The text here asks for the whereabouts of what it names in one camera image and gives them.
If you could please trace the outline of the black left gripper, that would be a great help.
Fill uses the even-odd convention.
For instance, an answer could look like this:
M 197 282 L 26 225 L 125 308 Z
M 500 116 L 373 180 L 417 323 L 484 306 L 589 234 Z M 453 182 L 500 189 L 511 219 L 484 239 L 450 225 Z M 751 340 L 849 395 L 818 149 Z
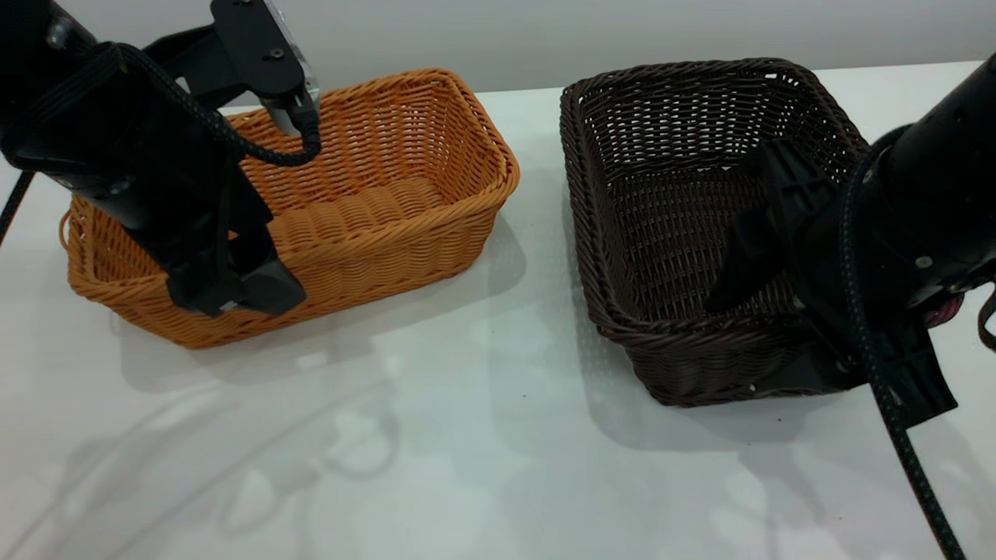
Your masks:
M 306 300 L 240 169 L 246 150 L 219 114 L 196 110 L 133 47 L 93 47 L 45 68 L 53 77 L 9 107 L 12 166 L 63 182 L 117 220 L 167 273 L 179 309 L 278 316 Z

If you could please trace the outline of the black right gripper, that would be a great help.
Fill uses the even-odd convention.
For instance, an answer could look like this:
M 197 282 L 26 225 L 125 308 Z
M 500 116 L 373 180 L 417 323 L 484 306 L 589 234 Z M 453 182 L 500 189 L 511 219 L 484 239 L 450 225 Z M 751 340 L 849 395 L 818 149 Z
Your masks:
M 793 283 L 804 316 L 822 341 L 750 344 L 752 353 L 775 358 L 775 365 L 750 383 L 751 395 L 829 396 L 867 385 L 844 284 L 847 185 L 832 180 L 785 138 L 760 146 L 757 169 L 770 189 L 770 208 L 748 209 L 729 224 L 704 311 L 733 310 L 776 288 L 790 295 Z M 899 405 L 900 425 L 913 428 L 957 405 L 926 326 L 926 315 L 944 300 L 944 263 L 901 224 L 875 170 L 857 179 L 850 234 L 857 298 L 867 312 L 887 389 Z

